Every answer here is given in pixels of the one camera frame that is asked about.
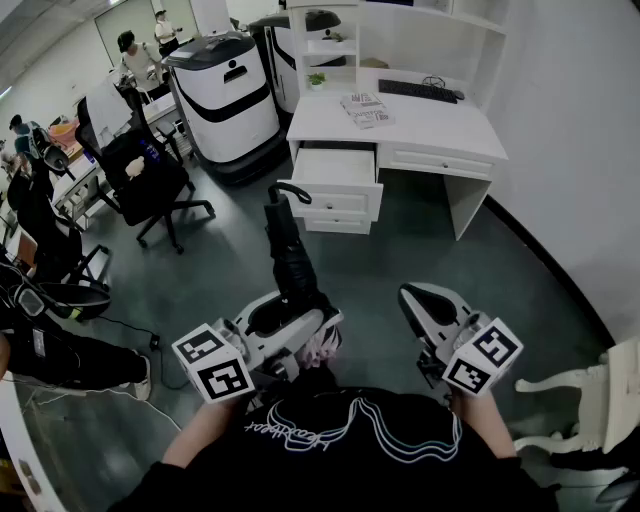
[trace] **ceiling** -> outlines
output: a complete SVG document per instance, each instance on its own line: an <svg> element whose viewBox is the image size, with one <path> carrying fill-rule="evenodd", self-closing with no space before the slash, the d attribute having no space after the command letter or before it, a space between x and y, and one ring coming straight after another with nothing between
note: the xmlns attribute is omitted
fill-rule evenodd
<svg viewBox="0 0 640 512"><path fill-rule="evenodd" d="M59 39L109 8L109 0L0 3L0 93Z"/></svg>

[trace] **white cube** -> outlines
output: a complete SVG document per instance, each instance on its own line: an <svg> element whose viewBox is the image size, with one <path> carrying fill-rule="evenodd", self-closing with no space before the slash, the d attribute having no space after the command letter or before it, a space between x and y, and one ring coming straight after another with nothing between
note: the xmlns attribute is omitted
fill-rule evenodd
<svg viewBox="0 0 640 512"><path fill-rule="evenodd" d="M468 394L481 396L500 379L522 349L515 334L496 318L453 353L443 378Z"/></svg>
<svg viewBox="0 0 640 512"><path fill-rule="evenodd" d="M180 338L172 348L207 403L255 389L240 352L207 324Z"/></svg>

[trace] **black baseboard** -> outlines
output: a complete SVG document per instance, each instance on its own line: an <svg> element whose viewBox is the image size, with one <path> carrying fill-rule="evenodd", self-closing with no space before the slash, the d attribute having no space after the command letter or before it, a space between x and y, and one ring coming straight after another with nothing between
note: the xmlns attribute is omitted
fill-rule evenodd
<svg viewBox="0 0 640 512"><path fill-rule="evenodd" d="M540 242L527 231L516 218L511 215L498 201L493 197L487 196L484 200L484 205L491 210L491 212L504 222L508 228L511 229L522 242L542 261L542 263L549 269L558 282L569 293L571 298L576 302L578 307L582 310L587 320L591 323L597 336L607 347L613 347L616 343L604 324L600 315L593 308L589 300L584 296L578 285L573 282L573 279L569 277L569 274L560 266L560 264L554 259L551 254L542 246Z"/></svg>

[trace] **ceiling light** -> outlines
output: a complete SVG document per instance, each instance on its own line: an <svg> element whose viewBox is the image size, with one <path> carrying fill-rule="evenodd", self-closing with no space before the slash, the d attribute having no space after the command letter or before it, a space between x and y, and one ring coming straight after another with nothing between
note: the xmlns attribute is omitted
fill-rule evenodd
<svg viewBox="0 0 640 512"><path fill-rule="evenodd" d="M4 91L2 94L0 94L0 100L7 95L7 93L11 90L11 87L12 86L9 86L9 88L6 91Z"/></svg>

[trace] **black t-shirt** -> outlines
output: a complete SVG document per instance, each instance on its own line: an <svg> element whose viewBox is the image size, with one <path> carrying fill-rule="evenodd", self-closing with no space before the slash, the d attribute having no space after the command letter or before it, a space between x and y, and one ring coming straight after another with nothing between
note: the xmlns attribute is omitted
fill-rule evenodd
<svg viewBox="0 0 640 512"><path fill-rule="evenodd" d="M362 504L557 510L519 459L496 459L473 429L432 399L343 389L244 416L186 469L154 464L111 511Z"/></svg>

